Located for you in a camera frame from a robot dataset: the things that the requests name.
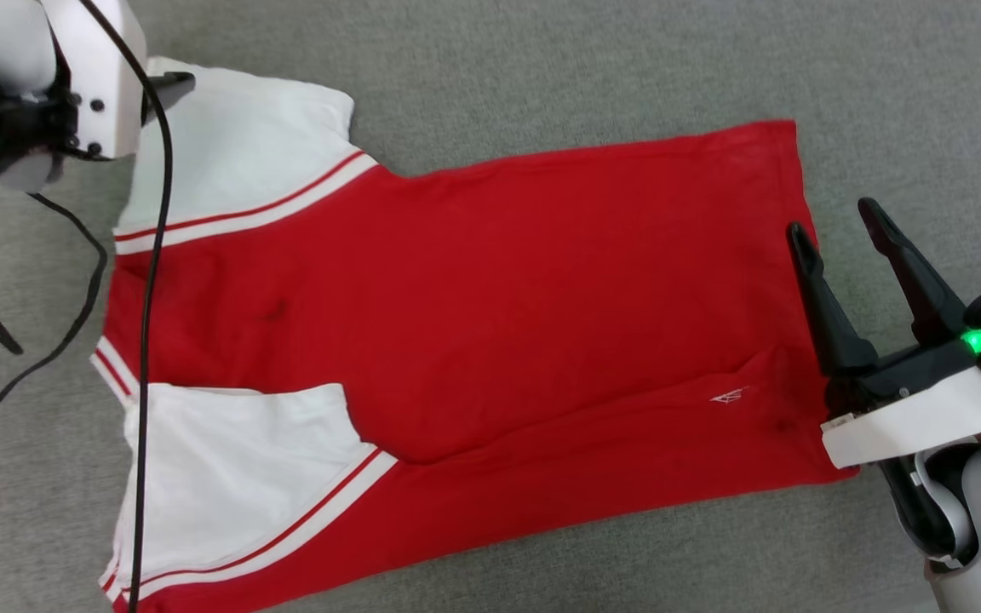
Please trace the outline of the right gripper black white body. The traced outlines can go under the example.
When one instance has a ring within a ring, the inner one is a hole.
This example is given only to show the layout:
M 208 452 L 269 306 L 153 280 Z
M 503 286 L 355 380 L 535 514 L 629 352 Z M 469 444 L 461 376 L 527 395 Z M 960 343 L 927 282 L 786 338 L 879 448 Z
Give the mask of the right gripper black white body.
M 837 381 L 833 399 L 846 413 L 822 426 L 837 468 L 911 456 L 981 433 L 981 296 L 968 311 L 976 329 Z

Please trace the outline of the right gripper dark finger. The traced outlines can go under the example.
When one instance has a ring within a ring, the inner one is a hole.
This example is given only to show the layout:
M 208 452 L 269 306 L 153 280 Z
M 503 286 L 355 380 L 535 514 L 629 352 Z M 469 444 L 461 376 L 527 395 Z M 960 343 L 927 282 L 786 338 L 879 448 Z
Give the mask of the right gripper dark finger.
M 937 269 L 876 199 L 860 198 L 858 212 L 876 251 L 888 259 L 902 287 L 912 314 L 912 334 L 919 345 L 945 344 L 961 336 L 966 329 L 966 306 Z
M 877 361 L 875 347 L 857 333 L 830 288 L 810 233 L 799 222 L 791 222 L 786 239 L 821 373 L 833 377 L 868 371 Z

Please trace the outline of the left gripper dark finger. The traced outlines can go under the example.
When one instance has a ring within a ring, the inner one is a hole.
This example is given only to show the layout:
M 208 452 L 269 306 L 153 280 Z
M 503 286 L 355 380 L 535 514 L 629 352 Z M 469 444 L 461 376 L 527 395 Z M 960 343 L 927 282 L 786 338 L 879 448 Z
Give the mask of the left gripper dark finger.
M 159 105 L 168 109 L 174 106 L 176 102 L 183 100 L 188 93 L 193 92 L 196 78 L 190 72 L 165 72 L 151 75 L 148 82 Z

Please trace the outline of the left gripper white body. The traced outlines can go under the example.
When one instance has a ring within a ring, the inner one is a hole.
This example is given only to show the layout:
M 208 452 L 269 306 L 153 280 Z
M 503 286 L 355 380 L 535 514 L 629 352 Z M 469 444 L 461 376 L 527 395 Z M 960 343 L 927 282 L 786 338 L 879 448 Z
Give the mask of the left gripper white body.
M 43 1 L 52 34 L 70 71 L 71 93 L 79 97 L 78 150 L 104 159 L 136 151 L 141 132 L 143 86 L 112 35 L 140 65 L 146 37 L 128 1 L 94 1 L 107 32 L 82 1 Z

